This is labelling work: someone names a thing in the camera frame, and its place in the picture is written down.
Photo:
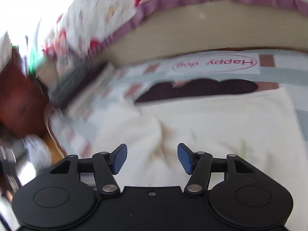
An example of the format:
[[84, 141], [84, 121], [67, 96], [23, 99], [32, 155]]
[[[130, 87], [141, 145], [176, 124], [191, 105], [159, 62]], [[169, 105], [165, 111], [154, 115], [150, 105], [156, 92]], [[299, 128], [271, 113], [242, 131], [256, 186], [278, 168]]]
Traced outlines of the beige bed base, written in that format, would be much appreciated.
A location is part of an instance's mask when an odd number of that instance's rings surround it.
[[104, 59], [122, 66], [213, 49], [307, 51], [307, 17], [272, 7], [219, 1], [155, 12], [108, 47]]

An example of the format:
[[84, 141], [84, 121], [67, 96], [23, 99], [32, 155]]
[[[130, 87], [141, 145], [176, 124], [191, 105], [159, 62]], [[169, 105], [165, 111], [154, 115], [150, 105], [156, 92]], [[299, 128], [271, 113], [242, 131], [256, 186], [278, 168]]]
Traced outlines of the red-brown wooden drawer cabinet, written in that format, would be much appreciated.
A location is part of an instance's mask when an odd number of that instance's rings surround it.
[[46, 133], [44, 111], [49, 103], [34, 82], [21, 70], [17, 48], [1, 71], [1, 123], [17, 137]]

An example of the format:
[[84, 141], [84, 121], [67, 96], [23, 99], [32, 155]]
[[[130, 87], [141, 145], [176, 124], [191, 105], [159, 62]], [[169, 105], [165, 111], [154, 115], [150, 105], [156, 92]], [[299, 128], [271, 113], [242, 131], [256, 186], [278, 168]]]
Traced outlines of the grey folded towel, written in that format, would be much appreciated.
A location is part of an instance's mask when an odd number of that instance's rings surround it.
[[97, 67], [88, 62], [81, 62], [74, 65], [68, 72], [63, 74], [49, 88], [48, 96], [54, 104], [65, 104], [76, 95], [77, 90], [86, 84], [91, 74], [97, 71]]

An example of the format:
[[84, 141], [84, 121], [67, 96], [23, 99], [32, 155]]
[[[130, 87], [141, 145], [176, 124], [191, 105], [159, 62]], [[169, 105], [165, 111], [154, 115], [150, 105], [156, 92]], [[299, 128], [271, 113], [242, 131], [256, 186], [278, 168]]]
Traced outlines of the cream white garment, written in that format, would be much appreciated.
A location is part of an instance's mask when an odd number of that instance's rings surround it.
[[188, 181], [178, 144], [224, 158], [234, 153], [283, 185], [294, 207], [290, 230], [307, 230], [307, 148], [293, 101], [284, 88], [242, 95], [109, 107], [93, 153], [126, 144], [116, 181], [124, 186], [181, 186]]

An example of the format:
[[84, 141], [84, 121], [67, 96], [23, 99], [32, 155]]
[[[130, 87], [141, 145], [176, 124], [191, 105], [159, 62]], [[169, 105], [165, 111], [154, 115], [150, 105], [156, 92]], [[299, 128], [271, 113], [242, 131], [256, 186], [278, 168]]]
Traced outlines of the beige nightstand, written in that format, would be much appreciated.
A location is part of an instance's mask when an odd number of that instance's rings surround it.
[[56, 68], [56, 60], [45, 60], [35, 71], [35, 75], [47, 88], [55, 84], [59, 78]]

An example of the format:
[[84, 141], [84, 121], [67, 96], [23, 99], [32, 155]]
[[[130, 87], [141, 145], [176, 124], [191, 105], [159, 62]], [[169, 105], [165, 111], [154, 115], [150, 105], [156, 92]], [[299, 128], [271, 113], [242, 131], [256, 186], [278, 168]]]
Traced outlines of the pale blue crumpled cloth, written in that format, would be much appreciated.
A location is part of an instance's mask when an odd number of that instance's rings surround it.
[[16, 161], [30, 162], [36, 171], [52, 165], [52, 155], [46, 142], [36, 135], [27, 135], [21, 141], [21, 149], [17, 151]]

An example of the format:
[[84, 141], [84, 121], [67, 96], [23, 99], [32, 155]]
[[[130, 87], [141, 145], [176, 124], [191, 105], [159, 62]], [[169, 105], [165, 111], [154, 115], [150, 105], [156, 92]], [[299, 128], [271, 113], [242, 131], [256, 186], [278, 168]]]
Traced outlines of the cartoon quilt with purple ruffle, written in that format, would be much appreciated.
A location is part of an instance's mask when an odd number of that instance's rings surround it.
[[[44, 53], [50, 57], [76, 53], [87, 57], [104, 51], [137, 28], [157, 10], [222, 0], [73, 0], [60, 14], [45, 39]], [[307, 14], [307, 0], [229, 0], [265, 5]]]

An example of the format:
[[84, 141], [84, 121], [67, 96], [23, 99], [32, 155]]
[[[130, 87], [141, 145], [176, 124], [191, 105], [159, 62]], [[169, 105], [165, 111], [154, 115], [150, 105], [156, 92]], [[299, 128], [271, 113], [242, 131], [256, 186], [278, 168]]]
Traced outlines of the dark brown folded cloth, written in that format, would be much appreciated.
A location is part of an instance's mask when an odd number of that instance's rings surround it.
[[49, 89], [50, 102], [61, 110], [68, 107], [82, 90], [89, 86], [95, 78], [106, 70], [107, 62], [95, 65], [79, 65], [58, 80], [57, 84]]

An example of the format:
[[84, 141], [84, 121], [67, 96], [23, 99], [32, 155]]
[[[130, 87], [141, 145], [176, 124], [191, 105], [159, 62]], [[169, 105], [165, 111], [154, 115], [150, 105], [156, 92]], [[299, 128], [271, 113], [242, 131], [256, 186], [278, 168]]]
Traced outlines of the cream folded cloth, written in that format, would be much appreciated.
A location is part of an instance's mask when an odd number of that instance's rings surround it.
[[115, 67], [110, 63], [106, 63], [102, 71], [90, 75], [86, 84], [77, 90], [77, 94], [68, 103], [65, 114], [72, 118], [77, 118], [82, 110], [89, 106], [90, 102], [98, 94], [100, 89], [105, 88], [112, 80], [115, 74]]

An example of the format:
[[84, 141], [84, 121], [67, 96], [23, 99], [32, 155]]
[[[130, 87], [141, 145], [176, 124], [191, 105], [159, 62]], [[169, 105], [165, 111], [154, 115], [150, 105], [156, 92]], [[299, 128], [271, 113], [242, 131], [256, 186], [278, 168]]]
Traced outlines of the checkered floor rug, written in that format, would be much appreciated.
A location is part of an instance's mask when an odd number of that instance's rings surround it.
[[115, 67], [112, 80], [79, 117], [69, 117], [56, 107], [48, 123], [67, 154], [87, 157], [106, 109], [120, 100], [139, 103], [280, 87], [291, 96], [307, 135], [307, 53], [288, 49], [199, 52]]

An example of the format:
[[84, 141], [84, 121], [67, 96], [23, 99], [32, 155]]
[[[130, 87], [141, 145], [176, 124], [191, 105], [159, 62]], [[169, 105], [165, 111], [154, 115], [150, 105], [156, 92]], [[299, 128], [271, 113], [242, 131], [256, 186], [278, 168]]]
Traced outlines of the green plastic bag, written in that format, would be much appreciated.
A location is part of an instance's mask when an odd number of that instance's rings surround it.
[[45, 62], [44, 47], [39, 45], [38, 47], [32, 46], [28, 54], [27, 73], [34, 74], [35, 71]]

